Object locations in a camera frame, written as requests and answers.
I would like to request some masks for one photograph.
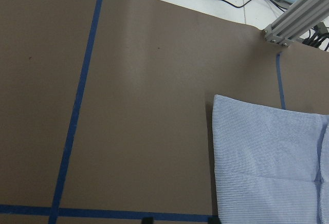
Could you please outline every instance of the blue tape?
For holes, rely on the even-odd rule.
[[[30,207],[0,204],[0,214],[49,216],[50,207]]]
[[[48,216],[50,210],[51,208],[48,207],[12,206],[12,205],[0,204],[0,213],[2,214]],[[66,209],[66,208],[59,208],[58,210],[59,210],[58,216],[63,216],[63,217],[87,217],[87,218],[107,218],[107,219],[142,220],[144,217],[153,217],[155,220],[164,220],[164,221],[207,222],[209,217],[214,217],[209,215],[116,211],[116,210],[85,210],[85,209]]]
[[[172,214],[156,212],[135,212],[135,211],[114,211],[114,210],[84,210],[84,209],[60,209],[60,216],[66,217],[91,217],[91,218],[110,218],[110,219],[130,219],[142,220],[144,217],[153,217],[155,220],[166,221],[190,221],[207,222],[208,215],[194,214]]]
[[[70,124],[69,124],[68,131],[67,131],[67,137],[66,137],[66,141],[65,141],[60,170],[58,173],[57,184],[56,184],[56,188],[55,188],[55,192],[54,192],[54,196],[53,196],[53,200],[52,200],[52,206],[51,206],[50,216],[49,216],[49,221],[48,221],[49,224],[55,224],[57,221],[58,210],[59,210],[59,206],[60,206],[60,202],[61,202],[61,198],[62,198],[62,194],[63,194],[63,189],[64,189],[64,183],[65,183],[66,174],[67,174],[67,168],[68,168],[69,159],[70,159],[71,152],[72,152],[74,136],[75,136],[75,133],[77,130],[79,112],[80,112],[81,102],[82,102],[82,98],[83,98],[84,88],[86,85],[90,59],[92,57],[93,46],[94,46],[94,41],[95,41],[95,36],[96,36],[96,31],[97,31],[97,24],[98,24],[98,20],[99,20],[100,11],[101,11],[102,1],[103,0],[96,0],[93,21],[92,21],[92,25],[91,25],[90,32],[89,32],[88,43],[87,43],[86,52],[84,55],[84,60],[83,60],[82,69],[81,69],[81,73],[80,73],[80,80],[79,80],[79,85],[78,85],[78,89],[77,89],[76,99],[75,99],[72,114],[71,114],[71,120],[70,120]]]
[[[281,53],[282,52],[277,54],[276,63],[277,63],[277,76],[278,76],[281,108],[285,110],[286,109],[286,104],[285,104],[285,101],[284,101],[284,93],[283,93],[283,85],[282,85],[281,69],[280,69],[280,56],[281,56]]]

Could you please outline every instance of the striped cloth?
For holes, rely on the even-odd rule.
[[[329,116],[215,96],[221,222],[329,223],[328,122]]]

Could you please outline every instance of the folded towel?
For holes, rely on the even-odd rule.
[[[328,141],[323,142],[329,140],[328,121],[329,116],[215,96],[215,179],[222,223],[329,223],[329,153]]]

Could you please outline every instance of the blue and white striped fabric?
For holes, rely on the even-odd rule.
[[[329,223],[328,121],[325,115],[215,96],[213,140],[221,222]]]

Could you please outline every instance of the blue painter's tape line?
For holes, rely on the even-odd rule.
[[[88,43],[87,43],[86,52],[84,55],[84,60],[83,60],[82,69],[81,69],[81,73],[80,73],[80,79],[79,79],[79,85],[78,85],[78,89],[77,89],[76,99],[75,99],[72,114],[71,114],[71,120],[70,120],[70,124],[69,124],[68,131],[67,131],[67,137],[66,137],[66,141],[65,141],[60,170],[58,173],[57,184],[56,184],[55,193],[54,193],[53,200],[52,200],[52,206],[51,206],[51,211],[50,211],[50,216],[49,216],[49,221],[48,221],[49,224],[55,224],[57,221],[58,210],[59,210],[59,206],[60,206],[60,202],[61,202],[61,198],[62,198],[62,194],[63,194],[69,159],[70,159],[71,151],[72,151],[72,147],[73,147],[74,136],[75,136],[75,133],[77,130],[79,112],[80,112],[82,97],[83,97],[83,93],[84,93],[84,88],[86,85],[90,59],[92,57],[102,1],[103,0],[96,0],[93,21],[92,21],[92,25],[91,25],[90,32],[89,32]]]
[[[49,207],[30,207],[0,204],[0,214],[49,216]]]
[[[279,93],[280,93],[280,100],[281,100],[281,108],[282,109],[286,109],[286,104],[284,101],[284,93],[283,93],[283,85],[282,85],[282,79],[281,79],[281,69],[280,69],[280,56],[281,53],[277,54],[277,59],[276,59],[276,63],[277,63],[277,76],[278,76],[278,84],[279,84]]]
[[[190,222],[207,222],[208,218],[211,217],[209,215],[114,211],[114,210],[84,210],[84,209],[60,209],[59,216],[131,219],[131,220],[142,220],[144,217],[153,217],[155,220],[190,221]]]
[[[48,216],[50,214],[50,210],[51,208],[48,207],[12,206],[12,205],[0,204],[0,214]],[[173,214],[173,213],[157,213],[157,212],[116,211],[116,210],[85,210],[85,209],[66,209],[66,208],[59,208],[58,216],[130,219],[130,220],[142,220],[144,217],[153,217],[155,220],[189,221],[189,222],[207,222],[209,217],[213,217],[209,215],[193,215],[193,214]]]

